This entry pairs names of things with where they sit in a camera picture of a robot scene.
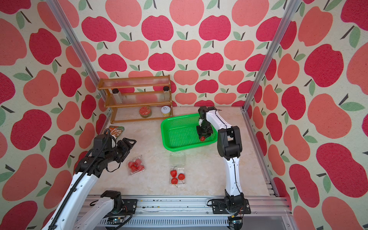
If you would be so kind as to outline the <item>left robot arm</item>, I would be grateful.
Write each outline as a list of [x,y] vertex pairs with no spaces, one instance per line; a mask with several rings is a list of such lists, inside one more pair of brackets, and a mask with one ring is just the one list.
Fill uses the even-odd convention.
[[102,219],[123,214],[128,219],[132,213],[124,206],[121,193],[107,190],[97,203],[81,219],[78,214],[103,171],[108,171],[112,162],[121,164],[136,144],[136,140],[116,140],[110,129],[93,140],[93,147],[78,163],[72,182],[53,216],[44,226],[45,230],[93,230]]

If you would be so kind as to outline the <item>green plastic basket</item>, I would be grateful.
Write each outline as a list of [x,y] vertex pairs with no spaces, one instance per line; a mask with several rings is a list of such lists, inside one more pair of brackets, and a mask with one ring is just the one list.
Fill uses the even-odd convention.
[[190,114],[165,119],[161,123],[163,146],[171,152],[180,152],[216,143],[218,138],[216,130],[204,141],[200,140],[196,130],[199,118],[199,114]]

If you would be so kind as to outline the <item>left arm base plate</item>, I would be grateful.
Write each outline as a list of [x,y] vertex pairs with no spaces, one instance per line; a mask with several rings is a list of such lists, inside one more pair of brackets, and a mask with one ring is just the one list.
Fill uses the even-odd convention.
[[121,199],[117,202],[113,213],[123,214],[135,214],[137,209],[137,199]]

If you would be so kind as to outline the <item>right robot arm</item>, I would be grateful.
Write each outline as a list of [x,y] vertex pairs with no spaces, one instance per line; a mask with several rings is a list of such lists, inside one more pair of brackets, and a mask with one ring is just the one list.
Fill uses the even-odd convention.
[[205,141],[217,131],[217,150],[226,165],[226,187],[224,202],[228,209],[244,204],[240,183],[239,162],[242,152],[241,132],[238,126],[225,121],[215,107],[201,106],[196,131],[200,141]]

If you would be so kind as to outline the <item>clear clamshell container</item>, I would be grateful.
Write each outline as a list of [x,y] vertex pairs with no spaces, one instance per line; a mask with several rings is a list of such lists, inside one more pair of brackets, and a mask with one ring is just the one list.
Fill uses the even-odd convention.
[[[185,185],[186,184],[186,169],[185,169],[186,155],[182,152],[172,152],[169,156],[169,163],[170,163],[170,170],[169,170],[169,183],[170,183],[170,185],[175,186],[175,187]],[[171,179],[173,177],[171,177],[170,172],[172,170],[177,170],[177,176],[175,178],[178,179],[178,175],[180,173],[183,173],[185,175],[185,180],[180,181],[178,179],[178,184],[177,185],[171,184]]]
[[145,164],[142,156],[138,156],[128,161],[127,169],[129,175],[135,175],[145,170]]

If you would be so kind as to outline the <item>strawberry five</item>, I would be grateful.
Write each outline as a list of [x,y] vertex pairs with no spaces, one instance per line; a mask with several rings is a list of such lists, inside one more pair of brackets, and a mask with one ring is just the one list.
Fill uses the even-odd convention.
[[177,170],[172,170],[170,172],[171,177],[175,178],[177,176]]

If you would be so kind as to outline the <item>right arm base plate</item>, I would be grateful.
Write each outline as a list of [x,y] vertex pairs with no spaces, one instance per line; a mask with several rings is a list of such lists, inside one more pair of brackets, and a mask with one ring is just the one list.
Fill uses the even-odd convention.
[[212,209],[213,214],[251,214],[249,201],[245,198],[240,199],[211,199],[207,206]]

